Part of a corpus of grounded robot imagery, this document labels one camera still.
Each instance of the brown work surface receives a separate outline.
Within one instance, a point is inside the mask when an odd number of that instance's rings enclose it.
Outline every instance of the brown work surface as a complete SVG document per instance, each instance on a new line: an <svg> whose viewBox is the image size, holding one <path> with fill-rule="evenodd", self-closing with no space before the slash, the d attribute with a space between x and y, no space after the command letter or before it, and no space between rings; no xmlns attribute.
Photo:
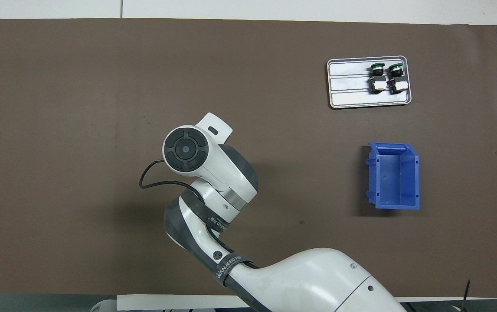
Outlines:
<svg viewBox="0 0 497 312"><path fill-rule="evenodd" d="M405 55L413 101L333 110L329 59ZM260 193L223 235L255 264L331 247L395 296L497 297L495 26L0 20L0 292L231 294L141 190L213 112ZM367 203L370 141L421 157L421 210ZM147 181L182 178L161 164Z"/></svg>

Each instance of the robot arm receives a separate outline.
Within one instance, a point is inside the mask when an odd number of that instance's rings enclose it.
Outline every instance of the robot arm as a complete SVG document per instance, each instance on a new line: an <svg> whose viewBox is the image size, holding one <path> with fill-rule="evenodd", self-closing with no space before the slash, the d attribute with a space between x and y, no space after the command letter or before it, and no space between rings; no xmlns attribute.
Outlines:
<svg viewBox="0 0 497 312"><path fill-rule="evenodd" d="M172 130L163 144L166 164L195 176L166 207L167 235L196 257L214 278L258 312L404 312L365 269L327 248L303 251L266 268L256 268L217 238L257 193L250 164L224 143L232 129L208 113L195 126Z"/></svg>

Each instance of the black rubber band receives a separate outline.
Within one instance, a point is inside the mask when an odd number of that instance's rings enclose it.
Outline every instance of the black rubber band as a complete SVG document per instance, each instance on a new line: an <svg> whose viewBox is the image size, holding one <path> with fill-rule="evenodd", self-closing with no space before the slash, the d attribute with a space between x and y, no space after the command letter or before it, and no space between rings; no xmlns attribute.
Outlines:
<svg viewBox="0 0 497 312"><path fill-rule="evenodd" d="M214 278L225 286L225 278L229 275L229 272L235 267L235 265L250 262L250 260L240 253L229 253L221 259L219 264L214 270Z"/></svg>
<svg viewBox="0 0 497 312"><path fill-rule="evenodd" d="M190 190L185 190L181 193L181 198L183 198L187 207L214 231L223 233L229 227L229 222L223 220L222 217L203 204Z"/></svg>

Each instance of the metal tray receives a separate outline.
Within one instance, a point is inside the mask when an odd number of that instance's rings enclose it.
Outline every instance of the metal tray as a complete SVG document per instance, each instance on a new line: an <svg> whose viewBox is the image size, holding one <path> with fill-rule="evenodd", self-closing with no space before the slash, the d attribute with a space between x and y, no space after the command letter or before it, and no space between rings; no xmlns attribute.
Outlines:
<svg viewBox="0 0 497 312"><path fill-rule="evenodd" d="M370 65L385 63L384 76L389 77L387 68L403 63L404 76L409 88L401 93L392 94L389 90L372 94L368 90ZM330 105L333 108L353 108L370 106L405 105L411 101L411 79L407 58L399 56L337 58L327 62L327 81L330 90Z"/></svg>

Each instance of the blue plastic bin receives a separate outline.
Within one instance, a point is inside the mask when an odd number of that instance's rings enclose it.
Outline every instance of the blue plastic bin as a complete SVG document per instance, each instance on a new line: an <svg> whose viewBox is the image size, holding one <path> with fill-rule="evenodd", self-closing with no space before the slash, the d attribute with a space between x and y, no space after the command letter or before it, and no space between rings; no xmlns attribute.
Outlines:
<svg viewBox="0 0 497 312"><path fill-rule="evenodd" d="M420 209L419 155L410 144L370 142L368 201L377 209Z"/></svg>

